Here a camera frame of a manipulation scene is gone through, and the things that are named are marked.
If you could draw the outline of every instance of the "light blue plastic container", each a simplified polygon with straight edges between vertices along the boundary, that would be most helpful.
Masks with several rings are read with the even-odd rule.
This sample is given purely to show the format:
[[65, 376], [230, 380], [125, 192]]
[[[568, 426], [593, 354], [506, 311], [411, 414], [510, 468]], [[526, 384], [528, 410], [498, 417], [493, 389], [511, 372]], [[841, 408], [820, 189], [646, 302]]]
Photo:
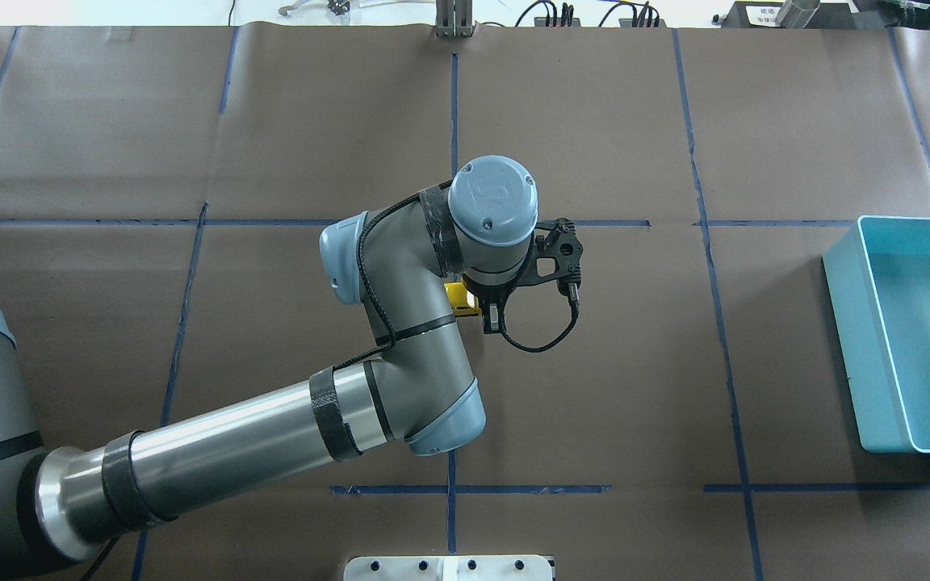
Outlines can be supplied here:
[[861, 444], [930, 453], [930, 218], [863, 216], [823, 268]]

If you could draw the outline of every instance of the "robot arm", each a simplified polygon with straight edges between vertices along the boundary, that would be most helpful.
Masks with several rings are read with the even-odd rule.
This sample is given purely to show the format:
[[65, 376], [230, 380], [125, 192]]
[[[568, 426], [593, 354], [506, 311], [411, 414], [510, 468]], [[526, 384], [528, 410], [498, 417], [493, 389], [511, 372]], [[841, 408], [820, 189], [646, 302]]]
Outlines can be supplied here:
[[[325, 272], [342, 302], [364, 303], [377, 349], [90, 452], [45, 453], [0, 313], [0, 577], [93, 558], [108, 538], [394, 439], [418, 455], [467, 444], [486, 415], [443, 279], [464, 275], [490, 328], [521, 279], [546, 281], [532, 265], [549, 246], [534, 241], [537, 202], [523, 166], [484, 156], [453, 182], [326, 228]], [[575, 269], [543, 278], [559, 280], [576, 315], [574, 232], [565, 246]]]

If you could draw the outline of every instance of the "turquoise bin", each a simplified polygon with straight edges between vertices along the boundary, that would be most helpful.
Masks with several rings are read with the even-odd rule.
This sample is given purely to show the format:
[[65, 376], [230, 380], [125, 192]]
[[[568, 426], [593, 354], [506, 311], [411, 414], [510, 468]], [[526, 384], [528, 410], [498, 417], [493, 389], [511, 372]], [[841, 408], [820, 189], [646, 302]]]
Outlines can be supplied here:
[[861, 444], [930, 453], [930, 218], [863, 216], [823, 269]]

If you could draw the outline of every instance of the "white label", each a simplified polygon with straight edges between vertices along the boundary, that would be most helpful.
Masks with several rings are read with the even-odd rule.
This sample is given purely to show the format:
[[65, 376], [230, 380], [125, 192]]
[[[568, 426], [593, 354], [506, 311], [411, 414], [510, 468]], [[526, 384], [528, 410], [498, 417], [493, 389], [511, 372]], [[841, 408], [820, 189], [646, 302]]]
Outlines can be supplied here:
[[777, 27], [777, 7], [775, 6], [746, 6], [748, 23], [752, 26]]

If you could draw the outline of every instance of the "silver robot arm tube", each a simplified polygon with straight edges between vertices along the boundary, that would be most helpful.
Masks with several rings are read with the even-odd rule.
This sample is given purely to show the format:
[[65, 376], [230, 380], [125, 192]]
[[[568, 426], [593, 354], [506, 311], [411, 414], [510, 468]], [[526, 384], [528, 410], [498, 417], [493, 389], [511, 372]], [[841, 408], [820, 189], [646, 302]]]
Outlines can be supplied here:
[[[323, 235], [321, 250], [340, 300], [364, 303], [377, 345], [391, 339], [380, 308], [392, 324], [396, 344], [381, 357], [90, 452], [41, 448], [0, 313], [0, 402], [10, 402], [0, 404], [0, 504], [15, 494], [16, 512], [0, 519], [0, 578], [73, 565], [108, 538], [392, 439], [431, 455], [479, 435], [486, 416], [443, 279], [467, 271], [506, 283], [524, 266], [532, 178], [510, 159], [475, 159], [450, 189], [428, 188], [372, 224], [359, 265], [352, 249], [374, 215], [326, 228], [342, 234]], [[365, 268], [371, 293], [362, 295]]]

